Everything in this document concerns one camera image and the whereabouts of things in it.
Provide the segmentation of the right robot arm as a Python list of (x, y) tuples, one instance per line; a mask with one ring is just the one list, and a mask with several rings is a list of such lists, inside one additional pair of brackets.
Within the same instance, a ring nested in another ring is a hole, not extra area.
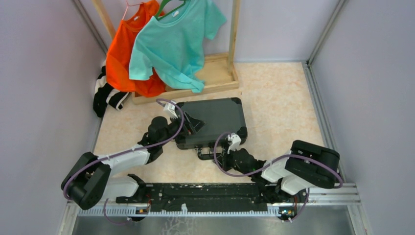
[(213, 157), (225, 173), (233, 169), (238, 177), (249, 177), (262, 186), (275, 183), (276, 197), (282, 202), (311, 186), (332, 189), (343, 183), (337, 172), (340, 154), (305, 141), (295, 140), (285, 154), (267, 161), (257, 160), (245, 148), (231, 150), (228, 145)]

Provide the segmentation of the orange t-shirt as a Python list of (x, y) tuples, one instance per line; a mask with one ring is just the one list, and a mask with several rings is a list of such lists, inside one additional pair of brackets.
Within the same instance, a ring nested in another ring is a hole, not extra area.
[(139, 4), (137, 12), (128, 20), (122, 19), (106, 56), (107, 83), (121, 92), (138, 93), (144, 97), (158, 96), (166, 91), (166, 85), (152, 70), (145, 81), (131, 80), (129, 63), (138, 33), (159, 9), (155, 0)]

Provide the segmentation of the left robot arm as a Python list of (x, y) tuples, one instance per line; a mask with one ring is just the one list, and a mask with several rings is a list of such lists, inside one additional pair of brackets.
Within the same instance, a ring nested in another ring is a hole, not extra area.
[(102, 199), (130, 198), (142, 202), (147, 195), (145, 187), (137, 176), (116, 175), (135, 166), (154, 162), (162, 153), (162, 147), (176, 139), (183, 139), (198, 133), (206, 122), (191, 117), (155, 117), (141, 141), (132, 148), (113, 154), (95, 155), (86, 152), (81, 155), (68, 175), (62, 181), (64, 197), (75, 202), (81, 209), (88, 210)]

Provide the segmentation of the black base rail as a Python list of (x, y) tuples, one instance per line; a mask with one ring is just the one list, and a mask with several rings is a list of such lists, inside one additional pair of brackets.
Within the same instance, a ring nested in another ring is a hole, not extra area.
[(265, 212), (269, 204), (305, 201), (303, 189), (295, 196), (277, 184), (230, 183), (148, 183), (140, 184), (132, 196), (116, 198), (119, 204), (144, 203), (151, 212), (178, 212), (186, 205), (189, 212)]

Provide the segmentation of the black white striped garment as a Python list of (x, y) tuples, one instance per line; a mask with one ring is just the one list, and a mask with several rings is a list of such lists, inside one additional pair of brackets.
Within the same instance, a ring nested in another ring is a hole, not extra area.
[(121, 111), (129, 95), (130, 93), (121, 92), (107, 82), (106, 61), (104, 60), (101, 73), (97, 77), (94, 87), (93, 110), (95, 114), (99, 118), (104, 117), (108, 105), (117, 111)]

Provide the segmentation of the teal t-shirt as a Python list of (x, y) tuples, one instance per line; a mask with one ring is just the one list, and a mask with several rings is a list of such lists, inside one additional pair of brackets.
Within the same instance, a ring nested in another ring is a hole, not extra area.
[(186, 0), (165, 16), (152, 16), (136, 36), (129, 62), (129, 78), (149, 80), (156, 73), (176, 90), (200, 93), (196, 77), (205, 63), (204, 39), (213, 40), (227, 18), (211, 0)]

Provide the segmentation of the wooden clothes rack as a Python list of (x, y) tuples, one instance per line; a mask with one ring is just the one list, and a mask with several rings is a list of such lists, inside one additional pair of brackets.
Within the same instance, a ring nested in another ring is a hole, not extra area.
[[(237, 37), (237, 27), (239, 19), (240, 1), (232, 2), (232, 17), (230, 30), (229, 51), (224, 53), (209, 54), (205, 56), (204, 67), (196, 73), (196, 76), (204, 80), (205, 88), (200, 95), (217, 92), (224, 92), (239, 88), (239, 79), (234, 66), (235, 44)], [(155, 101), (157, 98), (177, 99), (198, 95), (190, 90), (168, 89), (156, 97), (143, 97), (134, 94), (132, 102), (134, 104), (144, 104)]]

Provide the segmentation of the black poker set case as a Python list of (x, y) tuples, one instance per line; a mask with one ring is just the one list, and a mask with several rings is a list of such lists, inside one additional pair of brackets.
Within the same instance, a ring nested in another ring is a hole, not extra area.
[(248, 129), (243, 112), (242, 100), (238, 97), (179, 102), (183, 113), (206, 122), (196, 134), (176, 137), (180, 150), (208, 147), (211, 150), (217, 138), (224, 132), (236, 133), (242, 144), (248, 137)]

